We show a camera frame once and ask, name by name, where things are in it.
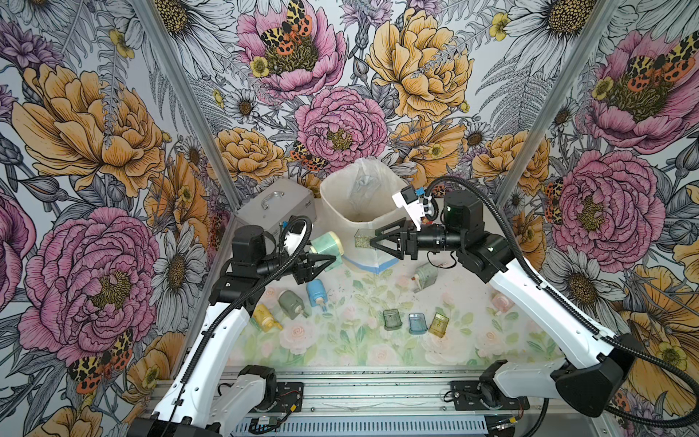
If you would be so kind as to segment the blue pencil sharpener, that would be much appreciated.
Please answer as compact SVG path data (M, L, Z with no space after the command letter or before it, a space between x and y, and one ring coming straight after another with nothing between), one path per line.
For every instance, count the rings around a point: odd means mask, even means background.
M306 284L306 290L311 307L318 307L323 312L327 311L328 295L321 280L313 280Z

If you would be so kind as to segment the teal square pencil sharpener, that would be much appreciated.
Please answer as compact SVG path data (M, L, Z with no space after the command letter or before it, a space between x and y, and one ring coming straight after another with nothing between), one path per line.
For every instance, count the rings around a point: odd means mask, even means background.
M342 264L343 245L338 235L333 231L326 232L311 240L311 251L315 254L333 255L335 257L334 262L326 268L327 271L336 269Z

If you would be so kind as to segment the dark green pencil sharpener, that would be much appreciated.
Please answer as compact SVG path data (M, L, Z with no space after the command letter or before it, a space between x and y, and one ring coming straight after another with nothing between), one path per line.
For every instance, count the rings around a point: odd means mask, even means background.
M295 320L298 317L307 319L311 316L302 298L294 291L282 291L278 297L278 303L284 314L291 320Z

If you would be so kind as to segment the grey-green pencil sharpener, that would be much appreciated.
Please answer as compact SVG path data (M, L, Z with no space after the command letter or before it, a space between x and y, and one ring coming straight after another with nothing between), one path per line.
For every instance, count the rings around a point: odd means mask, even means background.
M418 267L411 276L411 283L414 292L423 291L435 284L439 275L439 268L426 263Z

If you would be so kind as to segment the yellow pencil sharpener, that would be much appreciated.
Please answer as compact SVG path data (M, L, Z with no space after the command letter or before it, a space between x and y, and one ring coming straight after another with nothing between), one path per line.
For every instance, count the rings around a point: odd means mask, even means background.
M283 330L283 326L275 319L269 308L259 303L253 311L252 318L254 323L263 331L270 332L272 330Z

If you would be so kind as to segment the translucent green shavings tray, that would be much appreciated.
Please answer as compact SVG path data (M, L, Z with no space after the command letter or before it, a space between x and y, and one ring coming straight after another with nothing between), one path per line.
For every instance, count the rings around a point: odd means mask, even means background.
M382 317L386 331L396 331L402 327L402 317L397 309L384 310Z

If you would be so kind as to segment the translucent yellow shavings tray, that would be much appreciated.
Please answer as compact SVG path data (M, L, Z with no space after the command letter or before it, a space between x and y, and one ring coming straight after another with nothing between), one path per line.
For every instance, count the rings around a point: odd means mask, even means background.
M450 319L446 315L437 312L435 313L433 320L431 321L428 331L432 335L441 339L446 335L449 322Z

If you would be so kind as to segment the translucent blue shavings tray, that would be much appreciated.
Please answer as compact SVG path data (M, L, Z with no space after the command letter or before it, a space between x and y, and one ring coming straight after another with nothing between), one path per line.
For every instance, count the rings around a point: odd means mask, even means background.
M426 318L423 313L410 313L408 316L408 322L410 335L424 335L428 331Z

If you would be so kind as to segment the clear teal shavings tray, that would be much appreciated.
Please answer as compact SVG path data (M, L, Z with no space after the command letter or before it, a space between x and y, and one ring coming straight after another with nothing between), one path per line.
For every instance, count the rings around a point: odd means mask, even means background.
M354 234L354 246L356 249L370 249L371 240L375 237L372 229L358 229Z

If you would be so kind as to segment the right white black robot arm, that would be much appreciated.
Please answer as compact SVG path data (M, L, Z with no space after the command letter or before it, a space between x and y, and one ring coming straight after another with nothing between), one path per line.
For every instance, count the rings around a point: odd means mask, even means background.
M394 192L392 201L407 216L376 229L371 247L398 260L417 260L422 251L453 253L458 265L528 314L564 353L545 364L495 362L480 377L486 404L492 405L496 395L538 397L564 401L590 418L610 413L664 429L697 424L696 408L660 420L613 406L613 397L640 362L675 375L693 393L698 383L673 364L644 353L633 335L618 335L579 310L524 257L511 223L482 191L463 178L446 176L444 181L459 189L448 193L442 205L434 199L433 185L407 185Z

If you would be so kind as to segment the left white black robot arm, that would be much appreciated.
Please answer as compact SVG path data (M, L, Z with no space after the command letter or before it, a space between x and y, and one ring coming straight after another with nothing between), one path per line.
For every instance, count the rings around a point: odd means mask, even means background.
M248 366L224 394L216 390L267 286L287 275L313 282L341 260L340 238L333 232L312 238L312 230L310 218L293 216L278 237L258 225L235 231L192 350L154 412L131 424L130 436L228 436L253 409L275 404L277 377L269 367Z

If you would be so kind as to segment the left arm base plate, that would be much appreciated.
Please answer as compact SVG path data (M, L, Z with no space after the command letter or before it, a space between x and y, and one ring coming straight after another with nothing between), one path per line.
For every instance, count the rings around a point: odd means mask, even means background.
M305 384L303 382L279 382L272 404L259 413L297 413L302 409Z

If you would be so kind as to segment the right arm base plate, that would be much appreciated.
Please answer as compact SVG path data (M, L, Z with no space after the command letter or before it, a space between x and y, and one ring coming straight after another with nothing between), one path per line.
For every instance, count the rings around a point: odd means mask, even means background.
M490 386L482 388L475 380L452 381L442 400L451 403L457 411L520 411L529 410L526 397L509 398Z

